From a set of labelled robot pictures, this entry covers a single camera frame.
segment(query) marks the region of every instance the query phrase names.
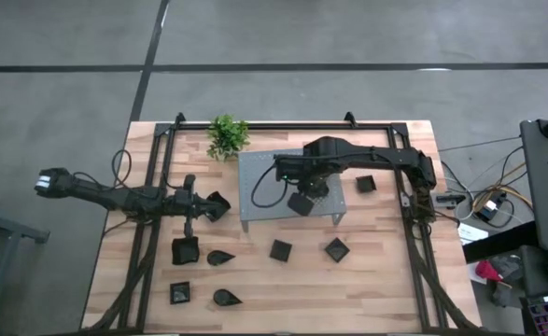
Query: butcher block tabletop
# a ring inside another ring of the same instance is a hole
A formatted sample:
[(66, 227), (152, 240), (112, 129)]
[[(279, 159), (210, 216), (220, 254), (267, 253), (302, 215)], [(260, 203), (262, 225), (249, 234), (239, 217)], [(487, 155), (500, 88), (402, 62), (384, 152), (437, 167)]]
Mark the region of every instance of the butcher block tabletop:
[[(445, 191), (430, 121), (404, 122), (408, 125), (411, 146), (433, 159), (438, 179), (435, 191)], [(131, 123), (125, 145), (133, 159), (126, 180), (129, 187), (142, 186), (145, 181), (155, 124)], [(250, 131), (249, 135), (250, 145), (245, 151), (302, 148), (325, 135), (341, 137), (355, 145), (388, 147), (386, 131), (271, 130)], [(217, 190), (232, 208), (217, 222), (212, 223), (206, 217), (193, 221), (201, 257), (197, 263), (182, 266), (172, 264), (171, 243), (174, 238), (183, 237), (184, 218), (162, 218), (145, 332), (420, 331), (396, 180), (391, 171), (348, 169), (340, 175), (347, 212), (338, 227), (328, 217), (297, 217), (264, 221), (251, 225), (250, 231), (244, 233), (239, 215), (238, 162), (209, 158), (205, 153), (209, 144), (205, 131), (176, 131), (168, 182), (181, 185), (186, 174), (195, 174), (195, 191), (200, 196)], [(154, 186), (161, 176), (164, 147), (160, 147)], [(124, 160), (120, 177), (128, 167)], [(358, 193), (355, 178), (360, 175), (373, 175), (377, 190)], [(124, 219), (121, 212), (110, 212), (105, 228)], [(465, 316), (480, 325), (457, 227), (441, 217), (431, 225), (440, 282)], [(129, 223), (103, 239), (82, 327), (96, 322), (124, 286), (133, 237), (134, 223)], [(350, 248), (350, 253), (339, 263), (324, 251), (336, 237)], [(269, 258), (275, 239), (292, 244), (288, 262)], [(223, 250), (236, 258), (214, 267), (206, 260), (212, 250)], [(190, 282), (190, 302), (171, 305), (170, 284), (185, 281)], [(131, 325), (136, 317), (135, 302), (140, 287), (133, 295)], [(213, 294), (220, 288), (228, 289), (243, 303), (217, 306)], [(426, 297), (432, 326), (437, 325), (428, 288)]]

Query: black block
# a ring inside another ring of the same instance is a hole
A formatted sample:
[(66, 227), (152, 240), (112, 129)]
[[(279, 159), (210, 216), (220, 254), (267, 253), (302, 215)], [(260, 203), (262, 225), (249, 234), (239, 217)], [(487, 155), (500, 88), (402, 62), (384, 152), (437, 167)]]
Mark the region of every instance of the black block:
[(311, 200), (298, 192), (293, 192), (288, 199), (288, 207), (301, 216), (309, 216), (315, 205)]
[(272, 252), (270, 252), (270, 258), (287, 262), (288, 256), (290, 256), (290, 249), (292, 248), (291, 244), (281, 242), (279, 240), (274, 240), (272, 245)]
[(170, 284), (170, 304), (179, 304), (190, 301), (190, 283), (183, 282)]
[(199, 238), (179, 238), (172, 241), (172, 263), (184, 265), (199, 260)]
[(371, 192), (377, 190), (372, 175), (357, 177), (358, 192)]
[(336, 238), (326, 246), (326, 252), (334, 261), (340, 262), (350, 252), (350, 249), (340, 239)]
[(226, 199), (217, 191), (209, 194), (209, 196), (207, 196), (207, 200), (211, 202), (217, 202), (221, 205), (221, 207), (209, 210), (205, 213), (205, 216), (212, 222), (215, 222), (220, 217), (224, 216), (224, 214), (231, 208), (230, 202), (226, 201)]

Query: perforated metal platform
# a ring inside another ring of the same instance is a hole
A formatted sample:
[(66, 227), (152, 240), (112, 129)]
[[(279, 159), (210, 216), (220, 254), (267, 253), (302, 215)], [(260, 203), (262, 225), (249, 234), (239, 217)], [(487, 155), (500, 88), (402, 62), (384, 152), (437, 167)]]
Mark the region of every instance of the perforated metal platform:
[[(261, 175), (274, 164), (274, 154), (302, 155), (302, 149), (279, 149), (256, 152), (241, 152), (238, 155), (238, 189), (240, 195), (240, 219), (243, 229), (248, 231), (248, 222), (253, 220), (300, 217), (288, 208), (290, 195), (297, 192), (296, 186), (288, 185), (282, 202), (271, 208), (259, 208), (251, 202), (251, 191)], [(338, 225), (346, 213), (346, 203), (340, 177), (333, 174), (328, 178), (330, 193), (328, 196), (313, 200), (315, 205), (309, 214), (313, 216), (331, 216), (332, 223)], [(284, 182), (275, 181), (275, 169), (263, 178), (255, 193), (255, 202), (269, 204), (275, 202), (284, 191)]]

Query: cable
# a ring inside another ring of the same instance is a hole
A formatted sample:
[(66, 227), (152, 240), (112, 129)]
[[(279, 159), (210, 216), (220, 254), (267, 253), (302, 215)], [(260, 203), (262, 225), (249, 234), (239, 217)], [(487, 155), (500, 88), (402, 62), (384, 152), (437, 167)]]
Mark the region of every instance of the cable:
[(508, 203), (511, 207), (511, 210), (510, 210), (510, 213), (507, 213), (503, 210), (499, 210), (498, 208), (496, 208), (496, 210), (498, 210), (498, 212), (501, 212), (502, 214), (506, 214), (508, 216), (508, 219), (506, 219), (505, 222), (503, 222), (502, 224), (493, 224), (493, 223), (490, 223), (489, 220), (484, 220), (484, 223), (489, 225), (490, 227), (492, 228), (495, 228), (495, 229), (501, 229), (501, 228), (504, 228), (506, 227), (508, 224), (510, 224), (510, 222), (513, 220), (514, 218), (514, 203), (512, 203), (512, 201), (506, 199), (504, 200), (505, 203)]
[(116, 225), (114, 225), (113, 227), (111, 227), (111, 228), (105, 230), (104, 233), (102, 234), (102, 237), (105, 237), (105, 236), (107, 235), (108, 232), (110, 232), (110, 231), (112, 231), (112, 230), (114, 230), (114, 229), (117, 229), (117, 228), (121, 227), (122, 225), (124, 225), (124, 224), (126, 224), (126, 223), (128, 223), (128, 222), (130, 222), (130, 221), (131, 221), (131, 220), (127, 218), (127, 219), (124, 220), (123, 222), (121, 222), (121, 223), (119, 223), (119, 224), (116, 224)]
[(454, 150), (454, 149), (461, 149), (461, 148), (468, 148), (468, 147), (476, 147), (476, 146), (482, 146), (482, 145), (488, 145), (488, 144), (495, 144), (495, 143), (497, 143), (497, 142), (509, 141), (509, 140), (514, 140), (514, 139), (519, 139), (519, 138), (520, 138), (520, 135), (518, 135), (518, 136), (513, 136), (513, 137), (509, 137), (509, 138), (498, 139), (498, 140), (485, 141), (485, 142), (477, 143), (477, 144), (471, 144), (471, 145), (465, 145), (465, 146), (457, 146), (457, 147), (449, 147), (449, 148), (444, 148), (444, 149), (438, 149), (438, 152), (443, 152), (443, 151), (448, 151), (448, 150)]
[(504, 174), (504, 172), (506, 171), (506, 164), (508, 163), (508, 159), (514, 154), (516, 153), (518, 150), (522, 149), (523, 147), (520, 146), (520, 147), (517, 147), (515, 148), (513, 151), (511, 151), (507, 156), (506, 156), (506, 160), (504, 160), (504, 164), (501, 166), (501, 176), (499, 177), (499, 181), (496, 182), (497, 185), (500, 185), (501, 182), (504, 180), (504, 177), (506, 177), (507, 175), (510, 175), (512, 174), (513, 172), (515, 172), (517, 169), (519, 169), (520, 167), (522, 167), (524, 165), (524, 163), (520, 164), (518, 167), (515, 167), (514, 169), (512, 169), (507, 175)]
[(420, 237), (415, 236), (415, 234), (413, 233), (413, 238), (415, 238), (416, 240), (423, 240), (423, 237), (430, 237), (431, 233), (433, 232), (433, 228), (431, 227), (431, 225), (429, 223), (423, 223), (423, 224), (424, 225), (421, 225), (420, 222), (416, 222), (416, 226), (421, 231), (421, 236)]
[(477, 180), (479, 178), (481, 178), (481, 176), (485, 175), (487, 172), (489, 172), (489, 170), (491, 170), (491, 168), (497, 166), (502, 160), (505, 160), (506, 158), (508, 158), (510, 154), (504, 156), (503, 158), (495, 161), (494, 163), (492, 163), (489, 167), (487, 167), (487, 169), (485, 169), (482, 173), (480, 173), (479, 175), (477, 175), (477, 177), (475, 177), (472, 182), (469, 183), (469, 187), (472, 187), (473, 184), (475, 184), (475, 182), (477, 182)]
[(514, 180), (506, 183), (504, 186), (510, 186), (512, 183), (518, 181), (519, 179), (525, 177), (525, 175), (527, 174), (527, 171), (525, 171), (524, 173), (522, 173), (520, 176), (518, 176), (517, 178), (515, 178)]
[(165, 182), (165, 185), (166, 185), (166, 186), (168, 186), (168, 187), (170, 187), (170, 188), (172, 188), (172, 189), (174, 189), (174, 190), (180, 189), (180, 187), (173, 186), (173, 185), (171, 185), (171, 184), (168, 183), (168, 179), (167, 179), (166, 176), (165, 176), (165, 172), (162, 172), (162, 179), (163, 179), (163, 182)]
[(448, 215), (443, 214), (443, 213), (441, 213), (441, 212), (439, 212), (439, 211), (437, 211), (437, 210), (435, 210), (435, 209), (433, 209), (433, 210), (432, 210), (432, 209), (429, 209), (428, 207), (423, 206), (423, 205), (421, 205), (421, 204), (415, 203), (415, 206), (418, 206), (418, 207), (420, 207), (421, 209), (424, 209), (424, 210), (427, 210), (427, 211), (433, 211), (436, 215), (440, 215), (441, 217), (450, 219), (450, 220), (452, 220), (453, 222), (455, 222), (458, 226), (460, 226), (460, 220), (458, 220), (458, 218), (456, 218), (456, 217), (448, 216)]
[(525, 222), (521, 218), (514, 215), (514, 211), (511, 214), (509, 214), (509, 213), (507, 213), (503, 210), (499, 210), (499, 209), (496, 209), (496, 210), (498, 210), (498, 212), (501, 212), (502, 214), (506, 214), (506, 215), (510, 216), (510, 219), (514, 218), (514, 219), (518, 220), (519, 223), (525, 224)]
[[(118, 172), (116, 171), (116, 158), (118, 157), (119, 154), (122, 154), (122, 155), (126, 155), (126, 157), (128, 158), (128, 169), (126, 170), (126, 174), (124, 175), (124, 177), (122, 179), (119, 178), (118, 176)], [(84, 172), (74, 172), (72, 174), (73, 177), (76, 177), (77, 175), (83, 175), (83, 176), (86, 176), (88, 177), (91, 182), (95, 183), (95, 185), (97, 186), (97, 188), (100, 190), (100, 191), (110, 191), (110, 190), (115, 190), (117, 189), (118, 187), (122, 187), (124, 189), (127, 189), (128, 191), (130, 191), (131, 193), (135, 194), (135, 195), (138, 195), (138, 196), (141, 196), (141, 197), (145, 197), (145, 198), (149, 198), (149, 199), (153, 199), (152, 196), (148, 196), (142, 192), (138, 192), (136, 190), (133, 190), (131, 189), (130, 187), (128, 187), (124, 182), (128, 179), (128, 176), (131, 174), (131, 170), (133, 169), (133, 157), (131, 156), (131, 153), (126, 150), (126, 149), (120, 149), (118, 150), (116, 153), (114, 153), (114, 156), (112, 157), (112, 175), (114, 176), (114, 178), (116, 179), (116, 184), (113, 186), (113, 187), (109, 187), (109, 188), (104, 188), (104, 186), (99, 183), (95, 178), (93, 178), (93, 176), (87, 174), (87, 173), (84, 173)], [(166, 185), (168, 185), (169, 187), (171, 188), (174, 188), (172, 186), (170, 186), (167, 181), (166, 181)]]
[(282, 196), (280, 196), (279, 199), (277, 199), (277, 201), (273, 202), (273, 203), (269, 203), (269, 204), (257, 204), (255, 202), (255, 192), (257, 191), (257, 187), (261, 184), (261, 181), (263, 180), (263, 178), (269, 173), (272, 171), (272, 169), (275, 168), (275, 163), (272, 164), (271, 167), (269, 167), (265, 173), (263, 173), (261, 175), (261, 177), (259, 178), (259, 180), (257, 181), (257, 183), (255, 184), (255, 187), (253, 187), (253, 191), (251, 191), (251, 202), (253, 203), (253, 205), (257, 206), (258, 208), (271, 208), (271, 207), (274, 207), (276, 205), (278, 205), (280, 202), (282, 202), (282, 200), (284, 200), (284, 197), (286, 196), (286, 191), (288, 190), (288, 181), (287, 180), (284, 180), (284, 191), (282, 191)]
[[(452, 178), (450, 178), (450, 177), (446, 177), (445, 179), (447, 179), (447, 180), (452, 180), (452, 181), (458, 183), (459, 186), (460, 186), (461, 188), (463, 188), (465, 191), (467, 191), (467, 193), (469, 194), (469, 197), (471, 197), (470, 202), (472, 202), (472, 200), (473, 200), (474, 197), (472, 196), (472, 192), (471, 192), (471, 190), (469, 189), (469, 187), (465, 186), (464, 183), (460, 182), (460, 180), (458, 179), (457, 175), (454, 173), (454, 171), (452, 170), (452, 168), (450, 168), (450, 166), (449, 166), (446, 162), (442, 161), (442, 165), (443, 165), (444, 167), (446, 167), (446, 168), (448, 169), (448, 172), (454, 177), (454, 179), (452, 179)], [(466, 215), (466, 216), (463, 217), (463, 218), (458, 217), (458, 209), (460, 208), (460, 206), (461, 206), (462, 204), (463, 204), (463, 202), (461, 202), (461, 203), (459, 203), (459, 204), (457, 205), (456, 209), (454, 209), (454, 213), (456, 214), (458, 220), (467, 220), (467, 219), (469, 219), (469, 218), (472, 216), (473, 210), (472, 210), (472, 207), (471, 207), (471, 211), (469, 212), (468, 215)]]

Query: red object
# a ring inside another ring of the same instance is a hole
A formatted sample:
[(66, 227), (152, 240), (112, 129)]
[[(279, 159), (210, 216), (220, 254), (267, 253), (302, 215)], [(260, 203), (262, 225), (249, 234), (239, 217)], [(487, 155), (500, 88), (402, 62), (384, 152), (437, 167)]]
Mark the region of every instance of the red object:
[(501, 281), (498, 271), (487, 260), (480, 261), (475, 268), (475, 272), (484, 279)]

